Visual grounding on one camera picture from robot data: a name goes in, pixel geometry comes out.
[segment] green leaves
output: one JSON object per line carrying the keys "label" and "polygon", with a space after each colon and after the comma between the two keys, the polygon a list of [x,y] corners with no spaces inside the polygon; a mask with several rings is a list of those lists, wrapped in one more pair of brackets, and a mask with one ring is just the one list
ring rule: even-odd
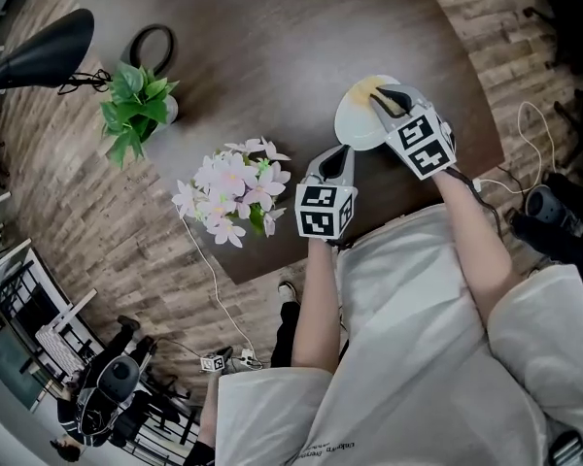
{"label": "green leaves", "polygon": [[265,229],[263,228],[263,209],[260,204],[251,205],[251,213],[249,215],[249,221],[253,225],[253,228],[259,235],[265,234]]}
{"label": "green leaves", "polygon": [[123,78],[125,84],[132,94],[138,93],[141,89],[143,89],[143,85],[145,83],[143,75],[138,69],[130,66],[129,64],[120,62],[119,67],[117,67],[117,72],[115,73],[115,77],[116,76]]}
{"label": "green leaves", "polygon": [[153,71],[142,66],[136,69],[121,62],[117,67],[110,82],[112,102],[101,102],[100,107],[106,121],[104,134],[117,137],[108,156],[121,168],[129,147],[137,159],[144,156],[142,144],[158,124],[166,122],[164,99],[176,85],[166,78],[157,80]]}
{"label": "green leaves", "polygon": [[121,122],[119,122],[119,117],[117,115],[117,106],[112,102],[102,102],[101,103],[101,114],[106,121],[106,126],[112,131],[120,131]]}
{"label": "green leaves", "polygon": [[167,115],[166,104],[163,100],[152,100],[145,106],[141,114],[149,119],[156,120],[160,124],[164,124]]}
{"label": "green leaves", "polygon": [[147,94],[147,98],[150,100],[157,96],[160,91],[162,91],[166,85],[168,84],[168,80],[166,78],[162,78],[161,80],[157,80],[156,82],[149,83],[145,88],[145,93]]}

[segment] office chair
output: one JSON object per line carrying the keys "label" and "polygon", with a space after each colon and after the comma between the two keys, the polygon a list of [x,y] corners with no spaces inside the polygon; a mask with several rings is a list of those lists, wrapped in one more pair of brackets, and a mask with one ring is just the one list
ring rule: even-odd
{"label": "office chair", "polygon": [[525,17],[538,16],[552,26],[557,33],[557,49],[554,68],[567,63],[574,74],[583,74],[583,0],[547,0],[553,15],[547,16],[535,7],[523,10]]}

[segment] pink flower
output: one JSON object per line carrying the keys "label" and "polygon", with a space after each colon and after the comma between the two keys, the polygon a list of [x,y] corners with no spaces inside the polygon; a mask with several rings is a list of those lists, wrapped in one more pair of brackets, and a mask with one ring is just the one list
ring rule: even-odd
{"label": "pink flower", "polygon": [[245,153],[254,153],[256,151],[264,151],[265,146],[261,144],[261,140],[257,138],[252,138],[251,140],[247,140],[244,144],[224,144],[225,147],[229,147],[230,149],[242,151]]}
{"label": "pink flower", "polygon": [[270,160],[291,160],[286,155],[277,153],[276,146],[272,142],[266,142],[263,137],[261,137],[261,142],[265,148],[265,154]]}
{"label": "pink flower", "polygon": [[239,237],[246,235],[246,231],[244,228],[234,226],[230,219],[221,219],[218,225],[208,227],[207,231],[212,235],[216,235],[214,242],[217,245],[222,245],[228,240],[235,247],[242,249],[242,242],[240,242]]}
{"label": "pink flower", "polygon": [[276,183],[285,184],[292,177],[292,173],[290,173],[289,171],[281,171],[280,162],[274,162],[272,164],[272,169],[274,170],[274,178],[272,179],[272,181]]}
{"label": "pink flower", "polygon": [[270,211],[269,213],[265,213],[263,216],[263,229],[265,231],[266,237],[271,237],[274,235],[274,229],[276,227],[275,221],[283,215],[285,209],[277,209],[274,211]]}
{"label": "pink flower", "polygon": [[185,215],[194,217],[194,212],[196,211],[194,193],[200,192],[195,192],[189,184],[183,184],[179,180],[177,180],[177,187],[179,188],[179,193],[173,196],[173,204],[180,208],[179,217],[184,217]]}
{"label": "pink flower", "polygon": [[248,219],[251,215],[251,206],[245,204],[244,202],[236,202],[235,203],[237,214],[240,216],[240,219]]}
{"label": "pink flower", "polygon": [[205,225],[212,227],[221,222],[227,214],[235,211],[235,202],[226,199],[219,191],[212,188],[208,200],[199,202],[196,208],[203,214]]}
{"label": "pink flower", "polygon": [[272,197],[280,195],[285,190],[282,183],[272,181],[274,178],[274,170],[268,167],[261,173],[259,179],[251,177],[246,179],[246,184],[251,188],[244,197],[245,204],[254,204],[259,202],[261,207],[268,212],[272,209]]}
{"label": "pink flower", "polygon": [[225,160],[217,160],[214,163],[214,169],[217,173],[214,185],[229,197],[244,195],[246,190],[244,180],[254,178],[257,174],[257,169],[244,163],[244,158],[240,153],[234,153]]}
{"label": "pink flower", "polygon": [[206,155],[203,157],[203,165],[194,175],[194,184],[207,191],[210,184],[214,182],[215,177],[216,171],[214,170],[214,161]]}

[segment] white cable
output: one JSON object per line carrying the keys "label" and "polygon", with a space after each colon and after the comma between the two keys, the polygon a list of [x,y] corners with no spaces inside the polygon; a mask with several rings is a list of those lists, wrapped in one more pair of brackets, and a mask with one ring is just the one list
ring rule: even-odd
{"label": "white cable", "polygon": [[525,135],[523,134],[523,129],[521,128],[521,119],[522,119],[522,115],[523,115],[523,107],[525,106],[529,106],[529,107],[533,107],[538,114],[540,114],[540,117],[542,117],[542,121],[544,122],[544,127],[546,128],[546,134],[548,135],[548,139],[551,141],[551,161],[552,161],[552,165],[553,165],[553,172],[557,173],[557,168],[555,167],[555,143],[553,142],[553,137],[551,136],[551,130],[548,127],[548,123],[546,122],[546,117],[544,116],[544,114],[542,113],[542,111],[540,111],[534,104],[532,104],[531,102],[523,102],[521,104],[521,106],[518,108],[518,134],[521,135],[521,138],[523,140],[525,140],[525,142],[527,144],[529,144],[530,146],[533,147],[533,149],[535,150],[535,152],[537,153],[537,158],[539,159],[539,165],[537,166],[537,176],[535,177],[535,181],[533,182],[533,185],[530,186],[529,188],[526,188],[524,190],[517,190],[514,191],[512,189],[509,188],[509,186],[507,186],[506,184],[502,183],[502,182],[497,182],[495,180],[479,180],[479,183],[496,183],[496,184],[500,184],[503,188],[505,188],[507,191],[509,191],[510,193],[514,194],[514,195],[519,195],[521,193],[525,193],[526,191],[530,191],[532,189],[534,189],[537,186],[537,183],[540,180],[540,175],[542,174],[542,154],[540,153],[540,150],[537,149],[537,147],[530,142]]}
{"label": "white cable", "polygon": [[190,228],[188,228],[188,224],[186,223],[186,221],[182,217],[180,217],[180,220],[182,221],[182,223],[186,227],[186,230],[188,231],[188,234],[192,238],[192,241],[194,242],[194,245],[196,246],[196,249],[198,250],[198,253],[201,254],[201,257],[203,257],[203,260],[205,261],[205,264],[207,264],[207,267],[210,268],[210,271],[212,272],[212,277],[214,278],[214,290],[216,292],[216,300],[217,300],[217,302],[221,305],[221,307],[224,310],[224,313],[227,315],[227,317],[229,318],[229,320],[233,323],[233,326],[235,326],[235,329],[238,331],[238,333],[240,335],[242,335],[246,339],[246,341],[248,342],[249,347],[253,351],[253,357],[255,358],[255,361],[259,363],[259,367],[257,369],[263,369],[263,364],[261,364],[261,361],[257,358],[257,353],[255,352],[255,347],[253,347],[253,342],[251,342],[251,339],[244,334],[244,332],[237,325],[237,323],[235,322],[235,320],[233,319],[233,317],[231,317],[231,314],[229,313],[229,311],[223,305],[223,302],[221,302],[221,297],[219,296],[219,292],[218,292],[218,279],[216,278],[216,271],[214,271],[214,268],[210,264],[210,261],[208,261],[205,258],[205,254],[203,253],[203,250],[201,250],[201,247],[196,243],[196,240],[194,239],[194,235],[192,235],[192,232],[190,231]]}

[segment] cable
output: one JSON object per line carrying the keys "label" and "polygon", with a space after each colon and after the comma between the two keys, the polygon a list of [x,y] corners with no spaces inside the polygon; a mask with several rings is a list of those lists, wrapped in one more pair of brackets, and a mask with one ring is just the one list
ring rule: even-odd
{"label": "cable", "polygon": [[112,81],[110,73],[99,69],[95,74],[90,73],[74,73],[65,82],[63,86],[58,89],[58,95],[66,95],[67,93],[73,93],[80,86],[88,84],[92,86],[95,91],[103,93],[108,91],[108,83]]}
{"label": "cable", "polygon": [[477,200],[479,205],[485,209],[488,209],[491,213],[493,213],[493,216],[495,217],[495,223],[497,225],[498,236],[503,240],[503,231],[501,230],[501,220],[498,217],[497,209],[495,209],[493,206],[491,206],[490,204],[488,204],[487,202],[484,201],[484,199],[479,195],[479,193],[475,189],[475,185],[473,184],[473,181],[471,181],[464,174],[462,174],[460,171],[454,169],[453,167],[448,167],[447,169],[445,169],[445,173],[447,173],[449,176],[452,176],[453,178],[456,178],[457,180],[460,180],[466,186],[468,186],[468,189],[473,194],[473,197],[475,197],[475,200]]}
{"label": "cable", "polygon": [[510,193],[517,195],[519,193],[526,193],[530,190],[533,190],[539,180],[540,180],[540,175],[542,174],[542,154],[540,152],[540,150],[532,143],[530,142],[525,135],[523,134],[523,129],[521,127],[521,119],[522,119],[522,115],[523,115],[523,108],[525,106],[529,106],[535,109],[535,111],[540,114],[540,117],[542,117],[542,121],[544,122],[544,128],[546,129],[546,134],[548,135],[548,139],[551,141],[551,163],[553,166],[553,172],[557,173],[557,167],[555,166],[555,142],[553,142],[553,137],[551,136],[551,130],[548,127],[548,122],[546,122],[546,117],[544,116],[544,114],[542,113],[542,111],[540,111],[534,104],[532,104],[531,102],[523,102],[521,104],[521,106],[518,108],[518,120],[517,120],[517,124],[518,124],[518,134],[521,136],[521,138],[523,140],[525,140],[525,142],[530,145],[535,152],[537,153],[537,158],[539,160],[539,165],[537,166],[537,176],[535,177],[535,181],[533,182],[533,185],[530,186],[527,189],[523,189],[523,187],[520,185],[519,182],[519,186],[520,186],[520,191],[514,191],[512,189],[510,189],[509,186],[507,186],[506,184],[502,183],[502,182],[497,182],[496,180],[479,180],[479,183],[495,183],[495,184],[500,184],[503,188],[505,188],[507,191],[509,191]]}
{"label": "cable", "polygon": [[186,347],[184,344],[180,344],[179,342],[176,342],[176,341],[174,341],[174,340],[171,340],[170,338],[162,337],[162,338],[158,338],[156,341],[157,341],[157,342],[162,342],[162,341],[164,341],[164,342],[168,342],[169,344],[175,344],[176,346],[183,347],[183,348],[184,348],[184,349],[186,349],[188,352],[190,352],[190,353],[192,353],[192,354],[196,355],[196,356],[197,356],[197,357],[199,357],[199,358],[203,357],[202,355],[200,355],[200,354],[196,353],[194,350],[192,350],[190,347]]}
{"label": "cable", "polygon": [[186,221],[182,217],[180,217],[180,220],[182,221],[182,223],[184,224],[184,227],[188,231],[188,234],[192,238],[192,241],[194,242],[194,245],[196,246],[198,253],[201,255],[201,257],[205,261],[205,264],[207,264],[207,267],[210,268],[210,271],[212,272],[212,277],[214,278],[214,289],[215,289],[215,293],[216,293],[216,301],[221,305],[221,307],[224,310],[224,313],[229,318],[229,320],[233,323],[233,326],[235,326],[235,329],[238,331],[238,333],[240,335],[242,335],[246,339],[246,341],[248,342],[249,347],[253,351],[253,357],[255,358],[255,361],[259,364],[258,369],[263,369],[263,364],[257,358],[257,353],[255,352],[255,347],[253,347],[253,342],[251,342],[251,339],[244,334],[244,332],[237,325],[237,323],[235,322],[233,317],[231,317],[231,314],[229,313],[229,311],[223,305],[223,302],[221,302],[221,297],[219,296],[219,292],[218,292],[218,279],[216,278],[216,271],[214,271],[214,268],[212,267],[210,262],[205,258],[205,254],[203,253],[203,250],[201,250],[201,247],[196,243],[196,240],[194,239],[194,235],[192,235],[192,232],[190,231],[190,228],[188,228],[188,224],[186,223]]}
{"label": "cable", "polygon": [[521,184],[521,181],[516,178],[510,171],[508,171],[507,169],[502,168],[501,166],[497,166],[497,169],[499,169],[500,171],[502,171],[503,173],[505,173],[507,176],[510,177],[510,179],[514,180],[516,182],[516,184],[518,185],[518,187],[520,188],[520,193],[521,196],[523,197],[523,205],[522,205],[522,209],[525,209],[525,203],[527,202],[527,198],[525,197],[525,190],[523,189],[523,185]]}

